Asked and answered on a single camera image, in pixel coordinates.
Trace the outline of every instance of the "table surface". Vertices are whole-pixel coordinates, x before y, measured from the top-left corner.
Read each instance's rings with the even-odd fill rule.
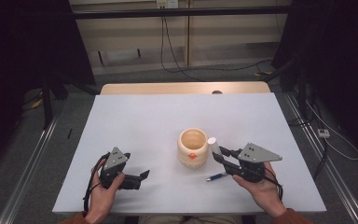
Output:
[[[192,127],[216,137],[223,147],[238,149],[253,142],[282,155],[283,160],[273,162],[272,166],[283,185],[285,205],[299,212],[325,211],[275,95],[268,92],[265,83],[176,84],[112,84],[103,88],[106,95],[95,99],[53,212],[70,214],[82,211],[90,167],[113,147],[131,153],[124,173],[138,175],[150,169],[149,177],[139,190],[117,192],[112,208],[114,214],[262,212],[251,195],[231,177],[205,181],[206,177],[224,171],[212,155],[198,169],[187,168],[179,162],[177,137],[182,130]],[[120,94],[118,89],[124,86],[136,88],[133,92],[125,88],[122,92],[125,94]],[[142,93],[142,86],[147,86],[144,89],[146,93],[154,94],[138,94]],[[165,86],[175,94],[162,94],[157,86]],[[211,93],[216,90],[223,93],[256,92],[255,86],[261,87],[261,92],[266,92],[267,87],[267,92],[178,93],[181,87],[186,89],[183,93]]]

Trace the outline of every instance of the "floor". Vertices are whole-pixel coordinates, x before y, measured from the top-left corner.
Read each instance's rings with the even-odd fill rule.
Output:
[[[194,63],[204,69],[186,70],[186,74],[206,81],[258,80],[260,77],[255,76],[255,72],[273,70],[269,62],[245,67],[251,63],[271,59],[276,47],[277,44],[273,43],[263,46],[223,46],[210,49],[200,47],[199,56]],[[102,52],[103,65],[98,52],[92,52],[89,57],[97,82],[97,86],[92,88],[100,89],[103,84],[109,82],[194,81],[183,73],[173,74],[161,69],[160,49],[140,51],[141,58],[138,57],[136,49]],[[184,65],[183,56],[180,56],[181,49],[174,49],[173,52],[178,64]],[[170,49],[163,50],[163,61],[169,70],[177,70]],[[312,132],[316,132],[317,129],[317,119],[310,125],[298,125],[301,120],[297,115],[296,91],[282,92],[279,79],[274,79],[268,85],[275,93],[288,123],[293,124],[292,134],[313,174],[321,155],[319,140],[312,138]],[[53,120],[54,125],[51,129],[42,130],[43,106],[26,110],[17,129],[8,140],[7,147],[2,151],[0,223],[56,223],[65,219],[64,216],[53,214],[51,209],[94,100],[93,96],[72,86],[68,86],[67,90],[69,97],[66,101],[52,100],[56,119]],[[36,93],[37,90],[28,92],[24,96],[25,101]],[[334,115],[329,113],[328,107],[320,100],[317,100],[317,103],[324,115],[324,121],[351,141],[345,132],[339,130],[339,123],[334,119]],[[348,142],[336,133],[330,133],[329,143],[332,146],[346,155],[356,157],[355,150]],[[48,141],[41,142],[43,136]],[[329,160],[324,170],[315,180],[327,212],[306,216],[315,223],[358,223],[358,160],[348,160],[332,149],[329,150],[328,156]],[[123,217],[111,217],[107,220],[107,223],[122,222]],[[266,215],[258,215],[256,218],[257,224],[269,222],[270,218]]]

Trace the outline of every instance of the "sleeve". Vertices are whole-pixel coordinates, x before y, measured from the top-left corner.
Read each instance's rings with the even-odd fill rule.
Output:
[[[85,215],[85,212],[77,213],[76,216],[61,221],[59,224],[89,224],[86,219],[84,219]]]
[[[313,222],[309,221],[305,217],[301,216],[295,210],[288,208],[280,217],[275,217],[271,224],[312,224]]]

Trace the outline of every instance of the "gray carpet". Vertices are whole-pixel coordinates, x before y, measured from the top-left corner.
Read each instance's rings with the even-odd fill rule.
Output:
[[[211,66],[211,68],[227,69],[244,66],[246,66],[246,64],[217,65]],[[259,67],[262,71],[272,69],[269,63],[262,63]],[[257,68],[252,67],[250,69],[235,71],[186,71],[186,74],[204,81],[249,81],[258,80],[258,77],[254,76],[255,71],[257,71]],[[97,87],[95,87],[95,89],[100,90],[105,83],[195,80],[185,77],[181,73],[167,73],[163,70],[158,70],[115,74],[112,76],[97,76],[96,81]],[[269,86],[271,90],[275,92],[286,119],[293,119],[295,115],[290,109],[284,97],[284,93],[281,92],[278,80],[273,80],[269,83]],[[53,214],[51,209],[61,189],[62,179],[65,177],[76,151],[94,100],[93,96],[87,95],[74,87],[69,86],[67,90],[70,94],[65,102],[52,101],[54,108],[59,108],[61,104],[64,104],[64,106],[42,160],[36,167],[34,177],[14,219],[14,223],[56,223],[65,219],[65,217],[61,215]],[[32,94],[33,93],[30,92],[25,97],[30,97]],[[324,107],[322,102],[318,101],[318,103],[322,108],[324,120],[336,128],[338,124],[335,122],[333,115],[329,114],[328,109]],[[25,111],[22,114],[19,126],[8,141],[6,149],[2,151],[0,155],[0,214],[18,179],[21,177],[26,162],[32,155],[34,147],[42,133],[43,122],[43,106]],[[318,164],[318,159],[311,149],[308,139],[301,130],[301,127],[294,126],[291,130],[310,172],[313,173]],[[352,153],[351,147],[333,135],[331,144],[345,150],[346,153]],[[346,160],[333,150],[330,150],[329,157],[358,200],[358,161]],[[327,212],[321,214],[306,214],[306,216],[315,223],[353,223],[325,172],[319,174],[315,183],[323,197]],[[256,221],[257,223],[269,223],[270,218],[265,215],[259,215]],[[107,222],[121,224],[123,217],[112,217],[107,220]]]

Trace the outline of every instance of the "human hand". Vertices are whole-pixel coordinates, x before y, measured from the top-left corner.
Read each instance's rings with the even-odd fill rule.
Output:
[[[102,160],[98,164],[98,169],[106,163],[106,160]],[[104,189],[101,186],[101,180],[98,176],[98,172],[95,173],[92,179],[92,186],[96,186],[91,192],[91,202],[89,204],[89,211],[85,216],[85,219],[88,223],[101,223],[107,217],[112,209],[113,202],[115,200],[115,195],[118,187],[124,180],[125,175],[123,173],[119,174],[114,180],[109,189]]]
[[[269,162],[264,162],[266,169],[269,169],[272,174],[275,175],[275,172],[272,170],[271,164]],[[270,172],[266,172],[266,176],[274,179],[275,177]],[[247,189],[255,203],[262,208],[267,214],[271,217],[279,217],[286,212],[286,207],[283,205],[279,199],[277,186],[266,179],[262,179],[258,183],[251,183],[244,180],[238,175],[232,176],[232,178],[243,188]]]

